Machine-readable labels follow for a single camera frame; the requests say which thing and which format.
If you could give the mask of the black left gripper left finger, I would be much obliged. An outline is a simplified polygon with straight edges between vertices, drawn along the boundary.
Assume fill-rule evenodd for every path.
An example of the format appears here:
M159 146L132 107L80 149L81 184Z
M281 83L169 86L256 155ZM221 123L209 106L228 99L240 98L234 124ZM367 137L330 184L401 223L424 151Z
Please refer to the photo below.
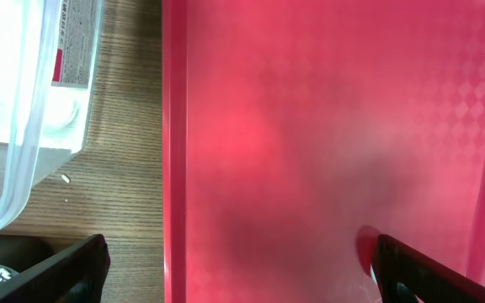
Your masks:
M0 302L100 302L110 266L104 236L92 235L0 284Z

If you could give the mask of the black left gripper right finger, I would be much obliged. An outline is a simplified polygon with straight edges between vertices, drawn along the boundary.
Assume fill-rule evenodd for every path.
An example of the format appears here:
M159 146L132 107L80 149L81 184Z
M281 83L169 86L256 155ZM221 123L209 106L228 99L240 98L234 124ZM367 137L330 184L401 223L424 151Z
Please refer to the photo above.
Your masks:
M485 302L485 287L387 235L376 240L370 272L381 301Z

